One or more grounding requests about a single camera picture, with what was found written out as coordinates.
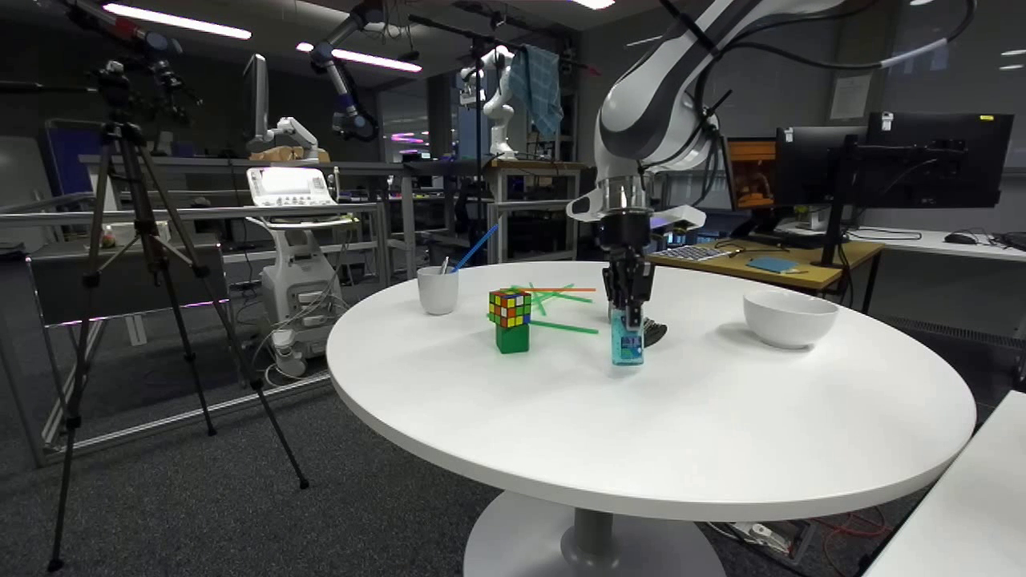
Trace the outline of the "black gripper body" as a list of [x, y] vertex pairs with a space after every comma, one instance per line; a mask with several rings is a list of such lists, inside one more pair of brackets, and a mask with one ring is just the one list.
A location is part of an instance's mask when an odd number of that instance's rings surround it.
[[643, 294], [649, 288], [649, 267], [643, 261], [648, 239], [649, 220], [643, 210], [615, 210], [598, 220], [609, 294]]

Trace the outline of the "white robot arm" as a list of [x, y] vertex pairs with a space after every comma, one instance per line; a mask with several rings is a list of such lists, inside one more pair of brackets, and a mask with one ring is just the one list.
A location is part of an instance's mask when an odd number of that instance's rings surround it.
[[745, 35], [765, 26], [795, 26], [841, 16], [845, 0], [709, 0], [697, 16], [673, 21], [671, 35], [615, 78], [593, 114], [596, 184], [578, 219], [605, 235], [605, 297], [619, 325], [636, 326], [649, 297], [652, 269], [649, 203], [643, 179], [692, 171], [712, 154], [705, 128], [712, 109], [697, 80]]

